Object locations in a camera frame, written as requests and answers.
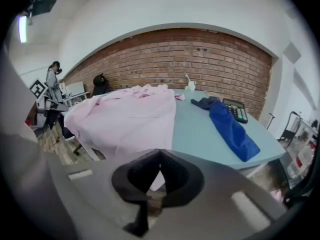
blue cloth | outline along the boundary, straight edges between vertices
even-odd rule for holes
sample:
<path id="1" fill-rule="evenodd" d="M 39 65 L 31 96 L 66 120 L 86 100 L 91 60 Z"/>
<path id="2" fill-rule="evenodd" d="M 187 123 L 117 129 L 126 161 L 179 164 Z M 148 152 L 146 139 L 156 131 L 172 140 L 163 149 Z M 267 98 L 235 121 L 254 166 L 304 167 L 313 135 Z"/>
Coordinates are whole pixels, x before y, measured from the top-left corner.
<path id="1" fill-rule="evenodd" d="M 260 148 L 246 134 L 246 130 L 235 120 L 223 102 L 216 101 L 210 109 L 209 116 L 228 147 L 243 162 L 260 152 Z"/>

person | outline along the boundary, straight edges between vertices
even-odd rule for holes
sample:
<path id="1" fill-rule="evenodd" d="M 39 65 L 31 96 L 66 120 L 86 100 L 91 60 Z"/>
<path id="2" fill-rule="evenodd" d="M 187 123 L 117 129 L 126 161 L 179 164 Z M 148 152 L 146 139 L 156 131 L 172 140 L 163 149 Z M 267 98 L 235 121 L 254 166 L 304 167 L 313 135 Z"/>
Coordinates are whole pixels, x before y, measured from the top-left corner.
<path id="1" fill-rule="evenodd" d="M 46 74 L 46 84 L 48 86 L 48 93 L 50 98 L 55 102 L 63 103 L 62 93 L 61 93 L 59 84 L 63 83 L 64 80 L 63 79 L 58 80 L 56 76 L 59 68 L 60 68 L 59 61 L 54 61 L 49 66 Z M 54 115 L 54 114 L 50 115 L 50 118 L 48 119 L 49 121 L 48 124 L 50 126 L 50 129 L 52 129 L 53 123 L 56 119 L 58 119 L 64 139 L 66 141 L 70 141 L 74 139 L 75 136 L 65 127 L 65 123 L 64 123 L 65 117 L 61 113 L 57 115 Z"/>

floor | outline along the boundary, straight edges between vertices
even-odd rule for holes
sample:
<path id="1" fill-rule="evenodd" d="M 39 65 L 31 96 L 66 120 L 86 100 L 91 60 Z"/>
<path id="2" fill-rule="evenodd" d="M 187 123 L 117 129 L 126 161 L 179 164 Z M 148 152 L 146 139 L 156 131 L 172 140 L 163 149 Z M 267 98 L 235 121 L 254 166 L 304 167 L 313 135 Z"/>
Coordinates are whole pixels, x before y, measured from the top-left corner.
<path id="1" fill-rule="evenodd" d="M 79 145 L 79 142 L 74 139 L 71 141 L 65 141 L 61 134 L 61 128 L 59 124 L 55 124 L 50 130 L 48 127 L 44 131 L 37 131 L 38 143 L 44 151 L 55 153 L 63 165 L 70 165 L 76 163 L 85 163 L 92 161 L 91 157 L 87 154 L 83 147 L 78 152 L 79 155 L 75 155 L 73 150 Z M 294 140 L 287 152 L 290 156 L 294 157 L 298 154 L 299 150 L 303 147 L 303 143 L 299 140 Z M 105 157 L 97 150 L 95 150 L 97 156 L 104 160 Z M 266 164 L 260 171 L 258 171 L 253 177 L 250 178 L 255 184 L 270 192 L 277 189 L 284 191 L 284 184 L 278 177 L 277 168 L 273 166 L 272 162 Z M 162 186 L 157 191 L 149 190 L 147 192 L 149 199 L 148 214 L 149 214 L 149 226 L 155 223 L 157 217 L 161 213 L 161 200 L 166 195 L 165 186 Z"/>

light fixture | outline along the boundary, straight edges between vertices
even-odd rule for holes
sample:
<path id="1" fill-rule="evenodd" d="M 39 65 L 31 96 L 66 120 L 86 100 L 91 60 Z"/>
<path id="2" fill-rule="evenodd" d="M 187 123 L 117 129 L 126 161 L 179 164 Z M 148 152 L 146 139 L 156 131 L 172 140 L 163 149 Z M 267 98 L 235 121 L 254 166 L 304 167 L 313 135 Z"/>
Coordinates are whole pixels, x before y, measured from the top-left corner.
<path id="1" fill-rule="evenodd" d="M 24 44 L 27 42 L 27 16 L 20 16 L 18 25 L 20 42 Z"/>

brick wall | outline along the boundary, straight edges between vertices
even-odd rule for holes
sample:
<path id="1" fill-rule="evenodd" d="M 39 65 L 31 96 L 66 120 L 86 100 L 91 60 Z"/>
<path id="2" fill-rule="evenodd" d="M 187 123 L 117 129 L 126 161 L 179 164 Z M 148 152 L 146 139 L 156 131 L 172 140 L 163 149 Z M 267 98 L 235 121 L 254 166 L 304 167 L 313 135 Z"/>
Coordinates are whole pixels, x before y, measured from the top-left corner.
<path id="1" fill-rule="evenodd" d="M 147 32 L 114 43 L 80 63 L 66 76 L 66 85 L 83 81 L 92 92 L 99 73 L 111 89 L 167 84 L 223 94 L 243 102 L 258 118 L 269 86 L 272 58 L 258 47 L 232 35 L 190 28 Z"/>

